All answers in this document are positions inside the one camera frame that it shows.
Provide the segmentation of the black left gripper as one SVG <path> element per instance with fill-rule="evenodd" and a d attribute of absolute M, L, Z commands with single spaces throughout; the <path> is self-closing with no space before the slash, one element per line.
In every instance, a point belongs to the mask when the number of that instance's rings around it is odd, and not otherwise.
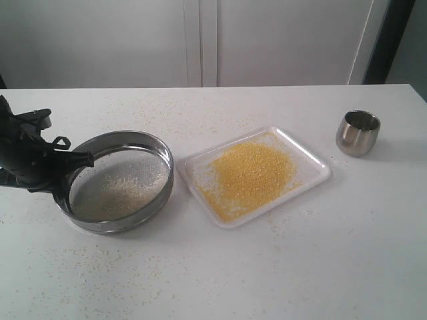
<path fill-rule="evenodd" d="M 1 96 L 1 186 L 50 193 L 65 213 L 72 213 L 68 169 L 94 167 L 90 152 L 68 152 L 65 137 L 52 142 L 42 138 L 32 125 L 21 124 L 4 96 Z"/>

